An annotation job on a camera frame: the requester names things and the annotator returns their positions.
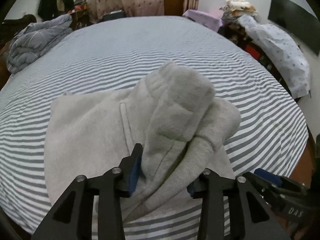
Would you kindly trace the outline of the beige fleece pants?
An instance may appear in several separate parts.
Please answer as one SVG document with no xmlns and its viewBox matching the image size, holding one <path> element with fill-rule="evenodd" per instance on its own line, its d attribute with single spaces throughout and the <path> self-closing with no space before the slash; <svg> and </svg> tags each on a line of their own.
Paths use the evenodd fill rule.
<svg viewBox="0 0 320 240">
<path fill-rule="evenodd" d="M 223 144 L 240 122 L 239 110 L 215 95 L 207 77 L 172 61 L 132 89 L 63 94 L 50 106 L 44 143 L 49 199 L 56 202 L 80 174 L 104 174 L 141 144 L 137 188 L 121 201 L 123 220 L 182 204 L 205 168 L 234 177 Z"/>
</svg>

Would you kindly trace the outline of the grey white striped bedsheet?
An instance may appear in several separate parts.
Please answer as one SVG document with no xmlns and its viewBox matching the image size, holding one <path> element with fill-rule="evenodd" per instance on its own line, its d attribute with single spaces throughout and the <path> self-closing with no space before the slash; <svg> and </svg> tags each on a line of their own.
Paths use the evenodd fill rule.
<svg viewBox="0 0 320 240">
<path fill-rule="evenodd" d="M 218 97 L 241 113 L 225 142 L 235 174 L 262 168 L 290 176 L 308 140 L 291 95 L 251 55 L 218 33 L 182 17 L 129 17 L 66 36 L 10 77 L 1 90 L 1 208 L 33 233 L 50 209 L 44 140 L 50 104 L 63 92 L 131 88 L 168 60 L 208 77 Z"/>
</svg>

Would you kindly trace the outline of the white dotted fabric bag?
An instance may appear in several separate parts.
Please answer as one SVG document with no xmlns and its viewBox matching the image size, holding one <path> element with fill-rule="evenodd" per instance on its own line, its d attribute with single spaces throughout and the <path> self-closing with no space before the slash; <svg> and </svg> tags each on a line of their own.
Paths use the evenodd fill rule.
<svg viewBox="0 0 320 240">
<path fill-rule="evenodd" d="M 272 61 L 294 99 L 310 92 L 310 67 L 293 38 L 273 24 L 260 24 L 243 15 L 238 23 Z"/>
</svg>

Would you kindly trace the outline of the lilac folded cloth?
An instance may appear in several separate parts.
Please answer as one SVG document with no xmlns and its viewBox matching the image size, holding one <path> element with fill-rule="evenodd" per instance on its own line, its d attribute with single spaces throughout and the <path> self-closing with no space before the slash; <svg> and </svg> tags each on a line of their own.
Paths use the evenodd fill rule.
<svg viewBox="0 0 320 240">
<path fill-rule="evenodd" d="M 199 10 L 188 9 L 182 16 L 215 32 L 218 32 L 218 30 L 223 26 L 221 18 L 215 18 L 213 15 Z"/>
</svg>

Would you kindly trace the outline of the floral pillow stack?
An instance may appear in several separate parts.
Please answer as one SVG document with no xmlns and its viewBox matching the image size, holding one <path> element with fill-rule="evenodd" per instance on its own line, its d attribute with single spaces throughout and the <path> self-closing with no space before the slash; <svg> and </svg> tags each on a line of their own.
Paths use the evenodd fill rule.
<svg viewBox="0 0 320 240">
<path fill-rule="evenodd" d="M 220 8 L 224 15 L 240 17 L 242 15 L 257 16 L 257 9 L 248 0 L 226 0 Z"/>
</svg>

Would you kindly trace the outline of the folded grey blue quilt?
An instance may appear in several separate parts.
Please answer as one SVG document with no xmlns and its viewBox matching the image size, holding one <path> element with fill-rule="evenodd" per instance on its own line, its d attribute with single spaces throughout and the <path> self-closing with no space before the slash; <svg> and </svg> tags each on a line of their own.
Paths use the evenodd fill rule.
<svg viewBox="0 0 320 240">
<path fill-rule="evenodd" d="M 7 69 L 17 74 L 45 55 L 73 30 L 70 14 L 45 22 L 31 23 L 11 41 L 7 51 Z"/>
</svg>

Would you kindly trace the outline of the dark wooden headboard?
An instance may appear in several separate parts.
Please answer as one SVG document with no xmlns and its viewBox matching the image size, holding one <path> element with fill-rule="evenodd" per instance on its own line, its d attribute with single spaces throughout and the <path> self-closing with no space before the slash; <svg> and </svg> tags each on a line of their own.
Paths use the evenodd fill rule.
<svg viewBox="0 0 320 240">
<path fill-rule="evenodd" d="M 4 20 L 1 23 L 1 78 L 0 89 L 7 83 L 10 72 L 7 69 L 5 54 L 9 49 L 11 40 L 30 23 L 36 23 L 36 17 L 32 14 L 24 15 L 16 20 Z"/>
</svg>

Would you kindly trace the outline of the dark box near curtain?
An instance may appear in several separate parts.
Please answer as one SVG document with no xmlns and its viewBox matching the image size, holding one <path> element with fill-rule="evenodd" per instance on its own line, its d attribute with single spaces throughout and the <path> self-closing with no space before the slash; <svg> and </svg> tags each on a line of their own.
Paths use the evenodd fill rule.
<svg viewBox="0 0 320 240">
<path fill-rule="evenodd" d="M 126 17 L 126 14 L 123 10 L 117 10 L 117 11 L 112 11 L 105 14 L 102 17 L 101 21 L 105 22 L 105 21 L 111 21 L 111 20 L 116 20 L 116 19 L 125 18 L 125 17 Z"/>
</svg>

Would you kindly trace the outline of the hanging dark clothes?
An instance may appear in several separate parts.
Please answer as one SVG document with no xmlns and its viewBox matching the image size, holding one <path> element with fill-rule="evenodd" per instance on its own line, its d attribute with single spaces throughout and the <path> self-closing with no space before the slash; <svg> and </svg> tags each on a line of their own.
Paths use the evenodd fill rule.
<svg viewBox="0 0 320 240">
<path fill-rule="evenodd" d="M 37 10 L 43 21 L 49 21 L 74 9 L 74 0 L 40 0 Z"/>
</svg>

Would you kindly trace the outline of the black wall television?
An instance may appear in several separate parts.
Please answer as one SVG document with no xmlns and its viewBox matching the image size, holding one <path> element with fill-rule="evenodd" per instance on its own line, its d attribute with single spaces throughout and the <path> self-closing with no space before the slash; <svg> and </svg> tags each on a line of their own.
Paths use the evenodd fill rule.
<svg viewBox="0 0 320 240">
<path fill-rule="evenodd" d="M 268 19 L 299 38 L 319 55 L 319 20 L 290 0 L 271 0 Z"/>
</svg>

